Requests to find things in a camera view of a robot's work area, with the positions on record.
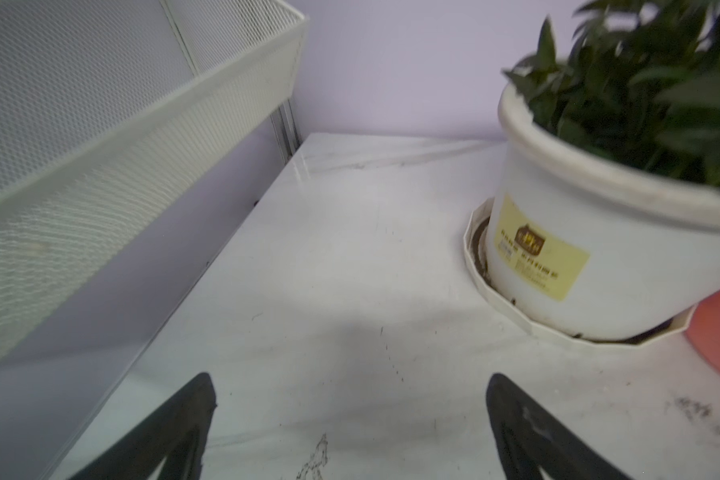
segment white wall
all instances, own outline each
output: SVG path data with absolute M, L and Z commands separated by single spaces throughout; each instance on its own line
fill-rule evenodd
M 503 67 L 550 14 L 570 48 L 584 0 L 289 0 L 311 20 L 294 100 L 302 135 L 496 138 Z

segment plant pot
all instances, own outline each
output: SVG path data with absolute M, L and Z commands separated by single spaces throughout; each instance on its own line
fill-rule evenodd
M 720 289 L 720 191 L 579 150 L 501 96 L 507 160 L 483 248 L 493 287 L 536 322 L 619 341 Z

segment white marble surface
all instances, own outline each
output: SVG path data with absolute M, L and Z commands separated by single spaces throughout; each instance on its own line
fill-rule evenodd
M 293 480 L 324 434 L 326 480 L 504 478 L 494 372 L 634 478 L 720 478 L 720 376 L 684 337 L 567 352 L 480 297 L 460 237 L 502 159 L 478 141 L 311 136 L 54 478 L 200 371 L 219 405 L 208 480 Z

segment foliage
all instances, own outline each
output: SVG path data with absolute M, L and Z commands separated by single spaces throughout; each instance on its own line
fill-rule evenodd
M 593 0 L 576 14 L 567 62 L 547 19 L 537 52 L 504 72 L 534 122 L 603 158 L 720 187 L 720 1 Z

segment sticker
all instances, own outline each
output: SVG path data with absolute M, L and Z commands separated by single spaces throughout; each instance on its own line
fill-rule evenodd
M 590 255 L 528 220 L 509 195 L 499 213 L 496 251 L 526 283 L 561 301 L 576 282 Z

